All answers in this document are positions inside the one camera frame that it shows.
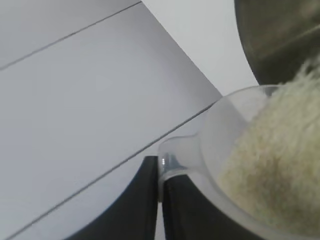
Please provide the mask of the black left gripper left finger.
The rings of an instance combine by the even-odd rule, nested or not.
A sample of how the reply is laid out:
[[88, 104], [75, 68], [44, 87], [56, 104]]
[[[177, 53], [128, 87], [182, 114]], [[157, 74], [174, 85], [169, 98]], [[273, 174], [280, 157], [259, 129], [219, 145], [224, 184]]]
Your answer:
[[124, 192], [69, 240], [153, 240], [158, 213], [158, 157], [146, 156]]

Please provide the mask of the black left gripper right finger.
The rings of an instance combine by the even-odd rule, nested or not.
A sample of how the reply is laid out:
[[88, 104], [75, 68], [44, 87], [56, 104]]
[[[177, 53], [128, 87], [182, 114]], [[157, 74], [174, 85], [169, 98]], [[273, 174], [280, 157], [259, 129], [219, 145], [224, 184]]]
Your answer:
[[163, 186], [162, 213], [167, 240], [259, 240], [224, 215], [186, 175]]

